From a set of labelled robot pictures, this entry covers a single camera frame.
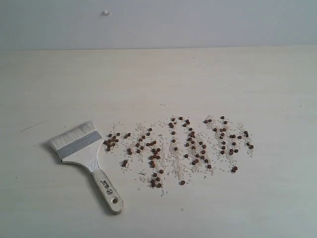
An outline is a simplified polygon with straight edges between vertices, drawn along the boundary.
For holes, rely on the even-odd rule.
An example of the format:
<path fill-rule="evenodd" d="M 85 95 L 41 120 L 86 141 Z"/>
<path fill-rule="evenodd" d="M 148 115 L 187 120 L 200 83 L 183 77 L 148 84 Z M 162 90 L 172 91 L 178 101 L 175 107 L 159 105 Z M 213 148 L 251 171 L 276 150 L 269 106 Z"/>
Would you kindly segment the small white wall bump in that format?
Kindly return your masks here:
<path fill-rule="evenodd" d="M 111 15 L 111 13 L 107 10 L 104 10 L 102 13 L 101 13 L 102 16 L 109 16 Z"/>

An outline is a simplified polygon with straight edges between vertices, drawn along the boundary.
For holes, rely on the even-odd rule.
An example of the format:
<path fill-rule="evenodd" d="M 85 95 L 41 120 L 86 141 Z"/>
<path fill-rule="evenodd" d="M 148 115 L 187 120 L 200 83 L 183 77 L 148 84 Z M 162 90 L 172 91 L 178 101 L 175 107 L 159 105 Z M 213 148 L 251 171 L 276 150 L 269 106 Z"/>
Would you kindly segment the scattered brown pellets and rice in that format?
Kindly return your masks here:
<path fill-rule="evenodd" d="M 103 113 L 101 155 L 124 209 L 171 208 L 186 198 L 250 200 L 255 185 L 245 164 L 253 156 L 254 116 L 241 108 L 193 118 L 158 110 Z"/>

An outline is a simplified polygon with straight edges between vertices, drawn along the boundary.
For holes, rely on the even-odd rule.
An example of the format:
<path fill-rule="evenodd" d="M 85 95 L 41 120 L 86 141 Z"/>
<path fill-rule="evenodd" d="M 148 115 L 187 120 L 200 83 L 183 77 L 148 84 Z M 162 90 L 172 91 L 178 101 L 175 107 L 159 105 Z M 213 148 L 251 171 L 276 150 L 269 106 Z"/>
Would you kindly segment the white wide paint brush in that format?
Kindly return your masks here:
<path fill-rule="evenodd" d="M 94 179 L 109 210 L 114 214 L 122 212 L 124 201 L 99 163 L 103 138 L 92 121 L 57 135 L 46 144 L 54 150 L 63 164 L 83 167 Z"/>

